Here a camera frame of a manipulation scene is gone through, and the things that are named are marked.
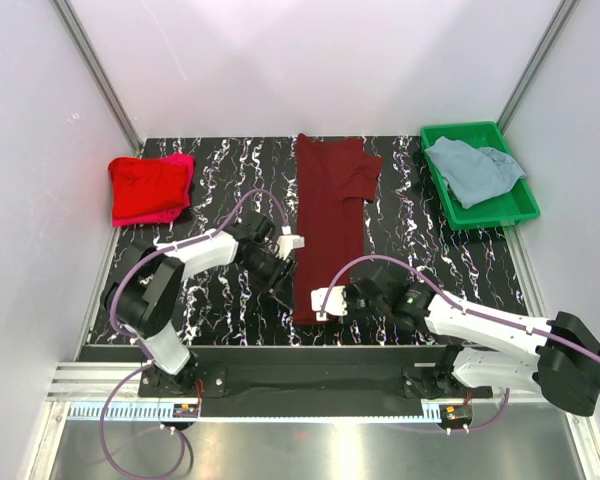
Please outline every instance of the black marble tabletop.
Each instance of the black marble tabletop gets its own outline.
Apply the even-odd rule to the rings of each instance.
[[[170,225],[141,225],[120,232],[111,269],[135,239],[170,242],[213,228],[254,187],[266,188],[283,203],[295,227],[297,183],[295,137],[149,139],[143,158],[191,154],[196,169],[192,206]],[[366,253],[406,260],[470,301],[526,314],[502,229],[452,232],[441,211],[418,137],[366,137],[365,150],[384,159],[376,201],[366,204]],[[246,205],[279,224],[268,198]],[[294,325],[293,314],[249,288],[236,266],[209,270],[182,285],[173,323],[187,345],[389,345],[429,343],[420,333],[398,331],[383,318],[345,325]],[[88,344],[122,344],[98,312]]]

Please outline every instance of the pink cloth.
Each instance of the pink cloth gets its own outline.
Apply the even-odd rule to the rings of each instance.
[[[130,218],[119,218],[113,219],[114,227],[125,227],[127,225],[135,225],[138,223],[171,223],[182,213],[182,210],[191,206],[191,199],[189,198],[189,188],[191,187],[191,179],[193,178],[193,171],[195,168],[196,161],[192,155],[185,155],[184,153],[174,153],[168,157],[159,159],[160,161],[169,163],[171,165],[179,165],[187,168],[188,179],[182,192],[182,206],[178,208],[172,208],[162,212],[149,213],[147,215],[140,215],[138,217]]]

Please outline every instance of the metal floor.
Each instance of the metal floor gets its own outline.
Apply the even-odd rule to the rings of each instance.
[[[474,424],[496,411],[475,405]],[[138,475],[169,470],[179,442],[154,432],[129,444],[147,423],[109,423],[110,450]],[[426,430],[415,433],[405,428]],[[186,430],[195,461],[185,461],[174,479],[584,479],[567,420],[548,405],[514,404],[484,432],[447,437],[432,425],[200,423]],[[52,479],[124,478],[103,459],[97,422],[68,421]]]

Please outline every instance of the cloth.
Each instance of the cloth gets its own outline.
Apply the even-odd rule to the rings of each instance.
[[[491,147],[440,137],[425,151],[464,208],[509,192],[527,176],[511,155]]]
[[[362,139],[314,142],[300,134],[298,162],[298,234],[293,279],[293,321],[315,324],[311,291],[329,286],[347,262],[364,254],[363,202],[375,197],[382,158],[364,152]],[[337,285],[349,282],[349,272]]]
[[[113,160],[109,164],[113,226],[174,221],[191,205],[189,188],[194,170],[194,158],[182,153],[161,159]]]

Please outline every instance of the red cloth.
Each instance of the red cloth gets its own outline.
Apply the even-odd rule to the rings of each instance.
[[[155,160],[113,160],[109,164],[113,226],[175,220],[191,205],[189,187],[194,168],[194,158],[182,153]]]
[[[363,200],[375,197],[382,158],[364,153],[362,139],[313,142],[298,136],[298,234],[293,321],[315,324],[311,291],[328,287],[347,262],[364,255]],[[349,283],[349,274],[337,285]]]

